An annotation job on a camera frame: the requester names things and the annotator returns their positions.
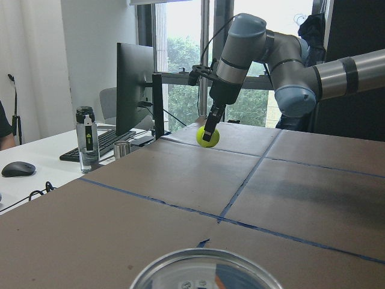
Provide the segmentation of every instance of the table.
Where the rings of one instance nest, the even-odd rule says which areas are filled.
[[[137,133],[143,132],[142,129],[133,130]],[[98,130],[98,134],[104,132],[106,131]],[[76,178],[80,178],[82,173],[79,163],[59,160],[60,155],[77,147],[77,143],[76,131],[73,130],[0,151],[1,169],[13,161],[24,161],[36,166],[36,172],[31,176],[5,178],[0,175],[0,194],[2,195],[0,210],[27,197],[34,190],[43,190],[46,181],[51,182],[54,187],[61,187]],[[112,155],[113,151],[102,156],[101,159]],[[113,157],[101,164],[108,164],[112,161],[114,161]]]
[[[129,288],[174,250],[225,249],[286,289],[385,288],[385,144],[220,123],[164,136],[4,214],[2,288]]]

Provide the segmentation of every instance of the metal cup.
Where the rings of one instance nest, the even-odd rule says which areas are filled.
[[[130,142],[127,140],[119,140],[114,142],[115,160],[128,155],[131,152]]]

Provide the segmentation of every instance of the robotic arm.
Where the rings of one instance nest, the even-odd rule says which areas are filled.
[[[189,85],[199,78],[212,80],[213,99],[203,140],[210,141],[227,104],[234,104],[251,62],[266,63],[282,114],[300,117],[317,101],[385,86],[385,49],[304,67],[307,43],[295,36],[266,30],[266,22],[240,14],[229,30],[216,70],[195,65]]]

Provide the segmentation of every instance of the white desk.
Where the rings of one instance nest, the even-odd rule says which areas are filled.
[[[143,132],[141,129],[133,130],[137,133]],[[98,134],[103,134],[104,132],[106,131],[101,130],[98,131]],[[83,174],[80,171],[79,163],[59,160],[60,155],[72,150],[77,145],[76,131],[73,130],[0,151],[0,170],[14,161],[24,161],[36,167],[35,173],[31,176],[5,178],[0,175],[0,194],[2,194],[0,210],[27,197],[34,190],[43,190],[46,181],[49,181],[54,187],[61,187],[81,177]],[[101,156],[101,159],[112,155],[113,151]],[[107,164],[114,160],[112,157],[101,164]],[[27,200],[12,208],[16,208],[25,202]]]

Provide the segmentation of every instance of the black mouse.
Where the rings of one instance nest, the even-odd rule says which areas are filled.
[[[7,164],[1,174],[5,177],[9,176],[30,176],[35,172],[35,166],[28,164],[23,161],[14,161],[13,163]]]

